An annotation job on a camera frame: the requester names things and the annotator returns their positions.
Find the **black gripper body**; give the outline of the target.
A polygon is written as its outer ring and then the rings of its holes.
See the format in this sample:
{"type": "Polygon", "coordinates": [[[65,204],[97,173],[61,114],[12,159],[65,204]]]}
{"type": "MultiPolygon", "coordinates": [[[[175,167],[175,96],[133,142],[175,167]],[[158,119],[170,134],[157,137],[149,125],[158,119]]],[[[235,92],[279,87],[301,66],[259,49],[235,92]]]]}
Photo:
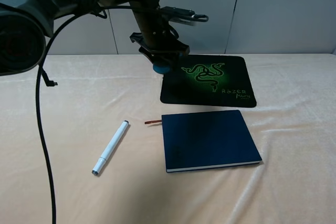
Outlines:
{"type": "Polygon", "coordinates": [[[179,41],[177,31],[160,13],[159,5],[131,3],[130,8],[140,30],[132,33],[132,42],[151,50],[155,56],[171,56],[179,52],[184,56],[189,54],[190,47],[179,41]]]}

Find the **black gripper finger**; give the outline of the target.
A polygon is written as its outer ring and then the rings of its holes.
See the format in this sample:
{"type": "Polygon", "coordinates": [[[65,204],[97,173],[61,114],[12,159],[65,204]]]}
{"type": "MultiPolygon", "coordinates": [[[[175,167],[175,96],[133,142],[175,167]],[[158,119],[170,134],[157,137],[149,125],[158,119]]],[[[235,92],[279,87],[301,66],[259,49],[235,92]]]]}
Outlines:
{"type": "Polygon", "coordinates": [[[179,63],[179,60],[184,56],[184,54],[182,52],[179,52],[177,54],[173,54],[169,57],[168,59],[168,62],[169,62],[169,65],[170,65],[170,68],[172,70],[174,70],[178,63],[179,63]]]}
{"type": "Polygon", "coordinates": [[[151,50],[144,47],[140,47],[139,53],[143,54],[150,61],[151,64],[154,64],[155,55],[151,50]]]}

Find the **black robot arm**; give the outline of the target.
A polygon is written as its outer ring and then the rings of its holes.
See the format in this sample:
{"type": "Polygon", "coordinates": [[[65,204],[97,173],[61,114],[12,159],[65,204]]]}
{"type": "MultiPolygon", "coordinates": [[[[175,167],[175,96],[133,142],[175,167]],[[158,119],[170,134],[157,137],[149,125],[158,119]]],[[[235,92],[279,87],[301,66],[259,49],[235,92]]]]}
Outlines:
{"type": "Polygon", "coordinates": [[[133,11],[140,29],[132,42],[154,64],[176,62],[189,47],[178,40],[170,20],[192,20],[191,10],[160,7],[160,0],[1,0],[1,75],[26,72],[46,56],[46,38],[55,35],[54,21],[64,16],[93,14],[106,9],[133,11]]]}

